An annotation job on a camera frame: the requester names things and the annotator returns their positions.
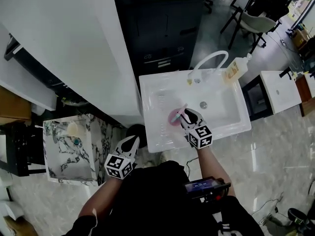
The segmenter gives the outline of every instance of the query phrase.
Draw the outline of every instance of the small white sink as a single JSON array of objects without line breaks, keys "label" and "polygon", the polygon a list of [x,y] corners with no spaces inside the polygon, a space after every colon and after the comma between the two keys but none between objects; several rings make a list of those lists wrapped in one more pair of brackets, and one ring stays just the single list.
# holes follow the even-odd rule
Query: small white sink
[{"label": "small white sink", "polygon": [[[80,127],[76,136],[69,135],[70,123]],[[99,186],[107,180],[104,163],[111,145],[117,144],[116,129],[114,131],[111,125],[91,114],[46,120],[43,126],[49,181]]]},{"label": "small white sink", "polygon": [[[196,70],[194,77],[201,78],[201,71]],[[193,82],[191,86],[187,84],[191,71],[139,77],[149,152],[189,146],[182,127],[172,126],[167,120],[171,111],[185,103],[202,114],[214,140],[252,128],[240,84],[225,85],[222,71],[217,69],[208,82]],[[201,102],[207,104],[206,109],[200,107]]]},{"label": "small white sink", "polygon": [[301,103],[301,97],[294,80],[290,79],[287,74],[280,78],[281,73],[282,71],[260,72],[274,114]]}]

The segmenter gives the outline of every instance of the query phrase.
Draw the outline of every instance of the soap bottle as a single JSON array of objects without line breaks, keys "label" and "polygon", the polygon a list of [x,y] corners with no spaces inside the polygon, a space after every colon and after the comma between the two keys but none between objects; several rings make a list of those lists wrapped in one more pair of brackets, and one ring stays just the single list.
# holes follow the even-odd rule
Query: soap bottle
[{"label": "soap bottle", "polygon": [[252,59],[251,54],[244,58],[235,58],[231,64],[222,72],[224,83],[232,84],[248,71],[247,63]]}]

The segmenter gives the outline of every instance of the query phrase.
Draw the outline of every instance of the marble box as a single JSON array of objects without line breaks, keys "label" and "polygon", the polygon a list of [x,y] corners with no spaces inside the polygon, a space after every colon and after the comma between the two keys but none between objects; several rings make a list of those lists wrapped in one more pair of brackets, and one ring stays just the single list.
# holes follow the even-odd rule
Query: marble box
[{"label": "marble box", "polygon": [[[67,126],[80,127],[80,137],[69,136]],[[104,162],[119,139],[111,125],[87,114],[44,121],[43,143],[49,181],[99,186],[106,181]]]}]

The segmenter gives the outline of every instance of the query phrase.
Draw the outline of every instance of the cable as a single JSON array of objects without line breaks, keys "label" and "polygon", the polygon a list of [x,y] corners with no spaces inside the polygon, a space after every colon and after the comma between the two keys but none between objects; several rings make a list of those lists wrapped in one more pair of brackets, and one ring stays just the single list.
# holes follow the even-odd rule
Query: cable
[{"label": "cable", "polygon": [[268,202],[270,202],[270,201],[273,201],[273,202],[274,202],[274,201],[277,201],[276,204],[275,204],[275,213],[278,213],[278,214],[280,214],[280,215],[282,215],[283,217],[286,217],[286,218],[288,219],[287,216],[285,216],[284,214],[282,214],[281,212],[279,212],[278,207],[277,207],[277,204],[282,200],[282,198],[283,198],[283,192],[282,192],[281,195],[280,195],[280,199],[270,199],[270,200],[266,201],[266,202],[262,205],[262,207],[261,207],[259,210],[253,212],[253,213],[251,214],[251,216],[253,216],[256,212],[259,212],[259,211],[265,206],[265,204],[267,204]]},{"label": "cable", "polygon": [[281,46],[279,45],[279,43],[277,41],[274,40],[274,38],[272,36],[267,35],[269,36],[280,48],[280,50],[283,52],[283,54],[286,56],[286,59],[291,63],[291,65],[294,67],[295,70],[298,70],[298,68],[295,67],[295,65],[292,63],[292,61],[288,58],[288,56],[286,55],[286,53],[284,52],[284,50],[281,48]]},{"label": "cable", "polygon": [[251,214],[251,216],[253,216],[256,212],[259,212],[259,211],[265,206],[265,204],[267,204],[268,202],[270,202],[270,201],[276,201],[276,200],[278,201],[278,203],[280,202],[279,199],[270,199],[270,200],[266,201],[266,202],[262,205],[262,207],[261,207],[259,210],[253,212],[253,213]]},{"label": "cable", "polygon": [[278,214],[280,214],[280,215],[282,215],[283,217],[286,217],[286,218],[288,218],[287,216],[285,216],[285,215],[283,215],[282,213],[280,213],[280,212],[277,212]]},{"label": "cable", "polygon": [[285,47],[286,49],[288,49],[289,51],[292,51],[292,52],[294,52],[294,53],[298,53],[297,51],[288,48],[287,43],[285,42],[285,40],[284,40],[283,38],[281,38],[281,36],[279,35],[279,33],[278,33],[276,30],[275,30],[274,32],[279,36],[280,41],[282,41],[282,42],[285,44],[284,47]]},{"label": "cable", "polygon": [[199,157],[196,157],[196,158],[194,158],[194,159],[192,159],[192,160],[189,160],[189,161],[187,161],[187,163],[186,163],[186,166],[188,167],[188,178],[189,178],[189,176],[190,176],[190,167],[188,166],[188,163],[191,163],[193,160],[196,160],[196,159],[198,159]]}]

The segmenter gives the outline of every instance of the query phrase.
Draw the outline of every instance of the marble floor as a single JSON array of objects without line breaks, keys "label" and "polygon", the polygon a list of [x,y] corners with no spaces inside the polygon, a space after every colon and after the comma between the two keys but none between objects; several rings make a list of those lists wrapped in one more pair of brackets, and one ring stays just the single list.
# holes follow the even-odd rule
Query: marble floor
[{"label": "marble floor", "polygon": [[22,207],[25,219],[39,236],[61,236],[68,232],[88,200],[84,186],[50,182],[46,174],[13,176],[12,199]]},{"label": "marble floor", "polygon": [[[249,214],[270,199],[287,215],[291,207],[307,213],[314,198],[308,196],[315,174],[315,112],[301,117],[298,106],[252,122],[252,129],[213,142],[211,150],[230,175],[236,196]],[[165,151],[163,160],[185,166],[197,157],[193,148]],[[190,180],[202,178],[198,160],[189,163]],[[284,224],[288,219],[274,213],[268,202],[253,215],[259,222],[270,212]]]}]

